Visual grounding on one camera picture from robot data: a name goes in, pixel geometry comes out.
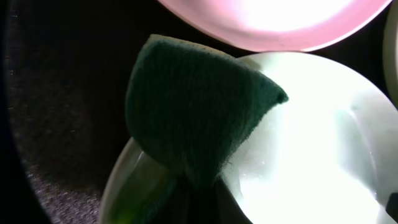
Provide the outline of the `green scrub sponge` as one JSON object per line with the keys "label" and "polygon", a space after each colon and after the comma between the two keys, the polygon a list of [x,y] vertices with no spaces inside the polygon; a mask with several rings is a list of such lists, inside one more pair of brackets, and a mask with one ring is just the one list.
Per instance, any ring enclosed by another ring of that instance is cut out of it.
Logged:
{"label": "green scrub sponge", "polygon": [[125,117],[146,154],[205,190],[264,115],[288,99],[224,52],[152,34],[132,69]]}

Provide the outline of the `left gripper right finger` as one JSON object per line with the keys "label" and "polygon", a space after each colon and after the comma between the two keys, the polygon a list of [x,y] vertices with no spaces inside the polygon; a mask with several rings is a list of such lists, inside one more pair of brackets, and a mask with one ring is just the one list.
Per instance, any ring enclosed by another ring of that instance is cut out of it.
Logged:
{"label": "left gripper right finger", "polygon": [[223,180],[218,179],[215,183],[216,200],[221,224],[251,224],[235,201],[233,195]]}

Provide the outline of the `pale green plate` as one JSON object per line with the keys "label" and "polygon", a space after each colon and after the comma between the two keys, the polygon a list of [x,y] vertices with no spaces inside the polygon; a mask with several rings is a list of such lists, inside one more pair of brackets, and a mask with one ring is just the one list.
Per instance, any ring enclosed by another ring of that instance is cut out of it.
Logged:
{"label": "pale green plate", "polygon": [[384,28],[382,59],[391,101],[397,108],[397,0],[393,0]]}

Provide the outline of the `light blue plate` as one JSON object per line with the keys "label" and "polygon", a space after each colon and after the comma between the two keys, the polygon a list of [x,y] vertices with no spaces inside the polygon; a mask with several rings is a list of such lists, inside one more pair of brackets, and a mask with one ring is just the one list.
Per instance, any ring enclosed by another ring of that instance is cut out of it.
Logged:
{"label": "light blue plate", "polygon": [[99,220],[139,167],[162,167],[190,185],[185,223],[220,223],[223,180],[252,223],[394,223],[397,110],[370,81],[327,58],[271,52],[237,58],[278,84],[288,100],[268,111],[214,184],[195,189],[131,136],[108,180]]}

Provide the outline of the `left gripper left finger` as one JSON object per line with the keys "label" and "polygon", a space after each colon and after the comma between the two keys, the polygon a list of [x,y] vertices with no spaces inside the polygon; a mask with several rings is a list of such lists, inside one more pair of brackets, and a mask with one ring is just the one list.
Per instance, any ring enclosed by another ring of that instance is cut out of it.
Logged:
{"label": "left gripper left finger", "polygon": [[115,224],[185,223],[190,185],[162,167],[139,167],[127,178],[108,212]]}

